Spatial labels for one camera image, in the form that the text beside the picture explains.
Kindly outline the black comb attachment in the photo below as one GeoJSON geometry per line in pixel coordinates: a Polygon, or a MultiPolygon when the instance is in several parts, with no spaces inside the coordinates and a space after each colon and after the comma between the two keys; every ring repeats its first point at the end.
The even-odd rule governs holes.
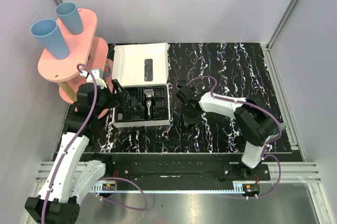
{"type": "Polygon", "coordinates": [[[236,147],[238,148],[238,150],[240,152],[243,152],[244,148],[245,148],[245,144],[246,144],[246,140],[244,139],[244,137],[243,136],[237,136],[235,138],[235,142],[236,142],[236,147]]]}

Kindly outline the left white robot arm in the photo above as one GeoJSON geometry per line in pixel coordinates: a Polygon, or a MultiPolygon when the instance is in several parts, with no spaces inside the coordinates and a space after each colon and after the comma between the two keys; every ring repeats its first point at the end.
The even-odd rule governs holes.
{"type": "Polygon", "coordinates": [[[25,210],[37,223],[76,223],[80,205],[101,178],[110,179],[114,167],[102,154],[95,154],[76,177],[75,171],[86,146],[93,140],[99,115],[128,101],[128,92],[114,79],[106,87],[80,85],[77,100],[64,121],[61,145],[36,197],[29,197],[25,210]]]}

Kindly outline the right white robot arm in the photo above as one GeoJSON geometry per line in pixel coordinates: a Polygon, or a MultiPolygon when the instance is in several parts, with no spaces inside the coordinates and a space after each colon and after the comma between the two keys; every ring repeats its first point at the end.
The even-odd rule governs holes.
{"type": "Polygon", "coordinates": [[[192,87],[179,85],[176,94],[182,102],[185,127],[198,125],[203,114],[215,113],[235,120],[245,143],[239,174],[251,180],[258,173],[268,144],[282,136],[282,126],[258,95],[249,98],[230,98],[212,91],[196,92],[192,87]]]}

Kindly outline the black silver hair clipper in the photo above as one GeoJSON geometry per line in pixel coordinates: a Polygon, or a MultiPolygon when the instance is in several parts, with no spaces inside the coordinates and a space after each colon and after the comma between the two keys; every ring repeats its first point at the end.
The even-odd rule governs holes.
{"type": "Polygon", "coordinates": [[[144,101],[145,101],[145,116],[147,119],[153,118],[153,106],[154,106],[154,89],[144,90],[144,101]]]}

